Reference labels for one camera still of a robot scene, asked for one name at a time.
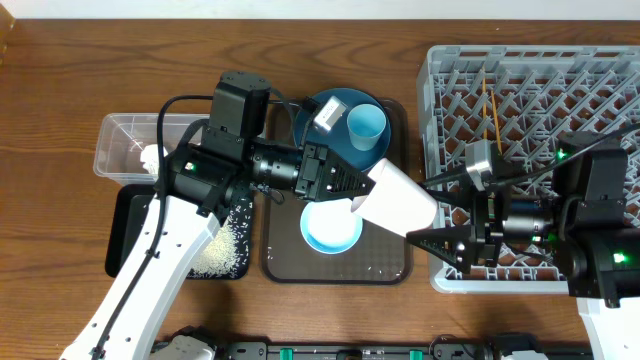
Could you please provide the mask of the light blue cup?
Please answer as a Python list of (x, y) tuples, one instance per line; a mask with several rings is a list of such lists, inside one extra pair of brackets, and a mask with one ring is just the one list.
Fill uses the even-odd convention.
[(359, 151), (375, 147), (387, 124), (383, 110), (372, 104), (354, 107), (347, 117), (347, 128), (351, 144)]

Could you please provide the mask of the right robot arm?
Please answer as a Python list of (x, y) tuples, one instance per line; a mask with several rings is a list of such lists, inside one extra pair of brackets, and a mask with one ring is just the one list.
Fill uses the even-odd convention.
[(596, 359), (639, 356), (639, 230), (623, 194), (632, 125), (603, 135), (569, 132), (555, 161), (525, 173), (489, 140), (467, 145), (463, 165), (421, 183), (437, 201), (464, 208), (467, 225), (407, 233), (409, 244), (460, 272), (495, 267), (507, 244), (538, 243), (568, 283)]

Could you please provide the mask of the pink cup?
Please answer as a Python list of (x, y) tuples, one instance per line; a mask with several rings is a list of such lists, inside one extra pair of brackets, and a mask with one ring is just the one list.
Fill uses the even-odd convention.
[(381, 159), (367, 176), (375, 185), (353, 200), (352, 213), (401, 237), (432, 225), (437, 201), (392, 162)]

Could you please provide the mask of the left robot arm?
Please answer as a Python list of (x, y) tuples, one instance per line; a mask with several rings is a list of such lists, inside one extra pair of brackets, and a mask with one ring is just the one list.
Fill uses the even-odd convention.
[(156, 195), (143, 228), (96, 313), (65, 359), (146, 359), (193, 263), (236, 203), (253, 191), (322, 202), (367, 195), (375, 182), (325, 145), (261, 138), (269, 100), (264, 77), (228, 71), (170, 153), (160, 151)]

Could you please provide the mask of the dark blue plate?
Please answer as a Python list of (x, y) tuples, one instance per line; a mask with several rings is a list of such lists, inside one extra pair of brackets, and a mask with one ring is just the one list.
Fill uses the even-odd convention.
[(352, 88), (333, 88), (321, 91), (312, 96), (314, 100), (320, 103), (326, 102), (331, 96), (336, 96), (346, 106), (347, 110), (327, 135), (322, 135), (316, 129), (311, 127), (307, 134), (306, 140), (317, 144), (327, 145), (334, 150), (343, 159), (348, 161), (353, 167), (367, 171), (373, 167), (387, 152), (391, 142), (391, 125), (386, 115), (383, 113), (383, 119), (386, 121), (385, 129), (381, 133), (381, 137), (376, 145), (368, 151), (357, 150), (351, 143), (347, 126), (347, 116), (350, 110), (356, 106), (370, 104), (383, 111), (381, 103), (369, 94)]

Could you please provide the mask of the white tissue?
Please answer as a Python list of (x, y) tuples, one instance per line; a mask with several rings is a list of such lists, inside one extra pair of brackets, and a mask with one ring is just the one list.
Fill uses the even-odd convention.
[(142, 168), (150, 175), (157, 176), (159, 173), (160, 160), (158, 154), (158, 145), (147, 145), (140, 153), (139, 158)]

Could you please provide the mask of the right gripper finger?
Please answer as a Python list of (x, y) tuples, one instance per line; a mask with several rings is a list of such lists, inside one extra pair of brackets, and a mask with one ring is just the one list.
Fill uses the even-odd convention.
[(408, 232), (406, 240), (463, 273), (487, 258), (484, 238), (474, 225), (416, 230)]
[(488, 201), (483, 173), (487, 168), (480, 165), (460, 165), (447, 172), (418, 182), (417, 185), (435, 200), (450, 205), (472, 205)]

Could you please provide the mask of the pile of white rice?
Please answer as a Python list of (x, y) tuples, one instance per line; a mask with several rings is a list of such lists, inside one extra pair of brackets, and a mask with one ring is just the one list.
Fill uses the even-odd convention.
[(238, 280), (250, 265), (253, 200), (241, 199), (195, 261), (189, 279)]

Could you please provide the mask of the light blue bowl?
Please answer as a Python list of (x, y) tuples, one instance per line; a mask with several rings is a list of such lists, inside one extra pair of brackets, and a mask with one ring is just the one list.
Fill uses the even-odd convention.
[(351, 249), (360, 239), (363, 219), (351, 212), (352, 200), (308, 203), (300, 217), (300, 232), (315, 251), (336, 255)]

